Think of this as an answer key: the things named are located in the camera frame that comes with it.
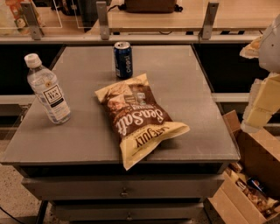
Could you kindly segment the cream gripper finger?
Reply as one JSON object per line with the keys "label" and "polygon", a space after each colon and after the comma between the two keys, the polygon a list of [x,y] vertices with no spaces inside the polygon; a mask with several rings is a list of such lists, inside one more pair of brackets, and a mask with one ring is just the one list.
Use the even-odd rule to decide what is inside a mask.
{"label": "cream gripper finger", "polygon": [[247,133],[256,133],[279,109],[280,74],[270,73],[264,80],[255,79],[249,92],[241,129]]}
{"label": "cream gripper finger", "polygon": [[258,58],[261,39],[262,36],[256,38],[250,44],[243,47],[240,51],[240,55],[246,59]]}

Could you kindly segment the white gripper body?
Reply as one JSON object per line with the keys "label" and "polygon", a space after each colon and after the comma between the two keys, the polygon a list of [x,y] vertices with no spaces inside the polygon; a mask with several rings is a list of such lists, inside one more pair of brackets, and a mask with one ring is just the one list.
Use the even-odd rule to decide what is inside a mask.
{"label": "white gripper body", "polygon": [[280,14],[262,35],[259,66],[269,72],[280,73]]}

